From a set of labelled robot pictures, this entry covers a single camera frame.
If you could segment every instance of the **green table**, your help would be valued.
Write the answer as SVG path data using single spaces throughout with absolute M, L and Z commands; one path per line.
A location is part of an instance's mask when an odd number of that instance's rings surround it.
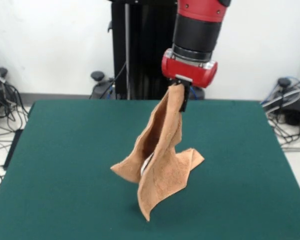
M 300 189 L 256 102 L 188 104 L 177 150 L 206 160 L 146 222 L 110 167 L 156 103 L 37 102 L 0 188 L 0 240 L 300 240 Z

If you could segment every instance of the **towel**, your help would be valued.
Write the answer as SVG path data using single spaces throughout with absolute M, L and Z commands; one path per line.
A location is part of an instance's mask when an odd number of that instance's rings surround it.
M 204 158 L 195 150 L 175 152 L 182 139 L 184 86 L 172 85 L 150 115 L 148 125 L 135 142 L 132 153 L 111 167 L 127 181 L 138 183 L 138 203 L 150 221 L 151 210 L 186 187 L 190 171 Z

